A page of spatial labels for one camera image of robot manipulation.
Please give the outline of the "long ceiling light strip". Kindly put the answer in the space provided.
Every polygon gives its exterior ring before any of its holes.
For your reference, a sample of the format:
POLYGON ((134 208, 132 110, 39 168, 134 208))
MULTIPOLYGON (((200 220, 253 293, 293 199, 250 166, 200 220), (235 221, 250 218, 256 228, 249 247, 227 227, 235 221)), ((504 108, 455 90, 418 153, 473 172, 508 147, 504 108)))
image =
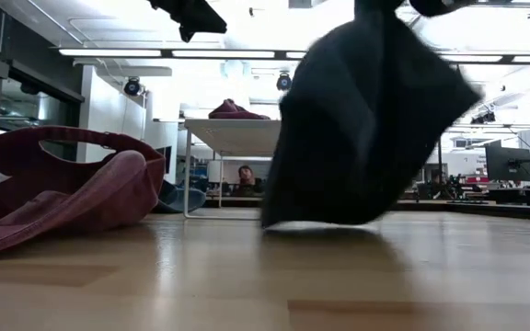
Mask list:
MULTIPOLYGON (((189 59, 189 60, 254 60, 300 61, 305 51, 286 50, 228 50, 228 49, 128 49, 128 48, 59 48, 63 56, 73 58, 110 59, 189 59)), ((438 55, 450 63, 530 65, 530 53, 450 52, 438 55)))

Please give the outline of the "white perforated shelf rack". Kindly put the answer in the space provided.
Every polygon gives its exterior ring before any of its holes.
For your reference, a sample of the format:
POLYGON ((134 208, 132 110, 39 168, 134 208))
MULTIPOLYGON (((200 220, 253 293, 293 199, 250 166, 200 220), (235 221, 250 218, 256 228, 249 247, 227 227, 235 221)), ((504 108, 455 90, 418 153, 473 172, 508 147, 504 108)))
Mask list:
POLYGON ((222 217, 213 215, 190 214, 190 160, 191 141, 196 136, 205 143, 216 154, 220 156, 220 190, 223 189, 224 161, 243 160, 248 161, 270 161, 273 157, 275 146, 278 141, 281 122, 279 120, 209 120, 209 119, 186 119, 184 127, 187 129, 186 155, 185 155, 185 185, 184 185, 184 210, 186 219, 197 220, 230 220, 256 221, 259 216, 252 217, 222 217))

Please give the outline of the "person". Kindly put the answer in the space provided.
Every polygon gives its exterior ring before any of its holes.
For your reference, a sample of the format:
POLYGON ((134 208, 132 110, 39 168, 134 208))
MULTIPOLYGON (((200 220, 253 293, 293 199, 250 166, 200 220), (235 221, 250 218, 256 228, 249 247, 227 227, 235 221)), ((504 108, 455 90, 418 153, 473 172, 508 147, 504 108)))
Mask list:
POLYGON ((237 196, 255 196, 263 193, 264 186, 261 178, 255 177, 248 165, 242 165, 237 170, 239 183, 234 191, 237 196))

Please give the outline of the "large computer monitor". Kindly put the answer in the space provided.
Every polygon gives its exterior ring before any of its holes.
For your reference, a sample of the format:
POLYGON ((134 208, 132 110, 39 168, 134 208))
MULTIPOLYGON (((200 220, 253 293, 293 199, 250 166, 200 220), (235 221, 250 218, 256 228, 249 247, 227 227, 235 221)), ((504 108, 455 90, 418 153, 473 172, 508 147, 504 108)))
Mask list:
POLYGON ((485 155, 490 181, 530 181, 530 151, 528 149, 487 145, 485 155))

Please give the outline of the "small computer monitor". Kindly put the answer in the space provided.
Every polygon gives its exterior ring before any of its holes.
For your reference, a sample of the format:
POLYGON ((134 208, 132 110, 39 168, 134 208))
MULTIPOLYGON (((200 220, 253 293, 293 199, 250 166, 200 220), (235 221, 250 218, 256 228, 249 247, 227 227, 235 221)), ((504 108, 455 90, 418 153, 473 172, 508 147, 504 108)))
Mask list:
POLYGON ((165 158, 165 174, 168 175, 170 171, 172 147, 165 146, 165 147, 157 148, 156 151, 162 154, 163 157, 165 158))

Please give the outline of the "maroon cotton cap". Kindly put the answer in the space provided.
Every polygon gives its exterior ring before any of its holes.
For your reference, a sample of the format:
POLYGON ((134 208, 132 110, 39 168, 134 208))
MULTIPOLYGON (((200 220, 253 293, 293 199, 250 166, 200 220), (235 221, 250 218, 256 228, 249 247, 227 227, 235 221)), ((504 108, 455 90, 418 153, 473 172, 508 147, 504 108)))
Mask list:
POLYGON ((210 120, 269 120, 270 117, 256 114, 238 106, 233 99, 225 99, 223 103, 208 114, 210 120))
POLYGON ((45 233, 91 233, 140 222, 158 203, 166 159, 131 136, 43 126, 0 134, 0 252, 45 233), (91 143, 94 163, 57 157, 41 142, 91 143))

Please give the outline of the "dark background desk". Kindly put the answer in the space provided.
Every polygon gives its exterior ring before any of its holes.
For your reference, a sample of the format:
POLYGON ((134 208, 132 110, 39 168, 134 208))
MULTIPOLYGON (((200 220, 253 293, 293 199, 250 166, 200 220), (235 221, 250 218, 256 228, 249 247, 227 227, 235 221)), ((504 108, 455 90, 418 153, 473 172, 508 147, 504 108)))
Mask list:
POLYGON ((492 188, 488 199, 497 204, 524 204, 530 206, 530 187, 526 188, 492 188))

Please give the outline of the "black aluminium table frame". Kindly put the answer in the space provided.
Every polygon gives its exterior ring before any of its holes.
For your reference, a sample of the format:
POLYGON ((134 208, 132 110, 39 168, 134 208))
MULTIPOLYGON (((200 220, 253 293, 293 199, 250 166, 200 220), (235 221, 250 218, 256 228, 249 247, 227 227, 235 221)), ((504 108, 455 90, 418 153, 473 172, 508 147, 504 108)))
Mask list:
MULTIPOLYGON (((257 208, 261 203, 261 198, 224 197, 219 200, 216 197, 208 197, 204 202, 203 207, 257 208)), ((390 210, 454 212, 530 220, 530 206, 521 205, 453 203, 446 200, 420 200, 419 202, 416 202, 415 200, 399 200, 390 208, 390 210)))

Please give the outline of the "background robot station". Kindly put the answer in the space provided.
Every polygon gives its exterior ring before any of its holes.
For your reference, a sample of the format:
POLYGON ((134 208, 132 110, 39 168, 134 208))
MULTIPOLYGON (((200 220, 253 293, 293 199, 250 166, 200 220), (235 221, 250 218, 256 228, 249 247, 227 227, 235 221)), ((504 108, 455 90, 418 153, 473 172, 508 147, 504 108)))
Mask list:
POLYGON ((444 172, 432 169, 429 178, 413 188, 413 197, 415 200, 466 200, 468 192, 481 191, 476 183, 468 183, 461 174, 446 176, 444 172))

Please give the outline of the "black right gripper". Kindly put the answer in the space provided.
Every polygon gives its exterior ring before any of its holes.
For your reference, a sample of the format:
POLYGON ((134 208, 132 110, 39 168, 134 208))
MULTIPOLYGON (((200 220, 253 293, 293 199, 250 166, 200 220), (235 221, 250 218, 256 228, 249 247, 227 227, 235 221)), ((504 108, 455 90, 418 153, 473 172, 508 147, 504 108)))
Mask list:
POLYGON ((460 8, 472 6, 477 0, 409 0, 410 5, 424 17, 437 17, 460 8))

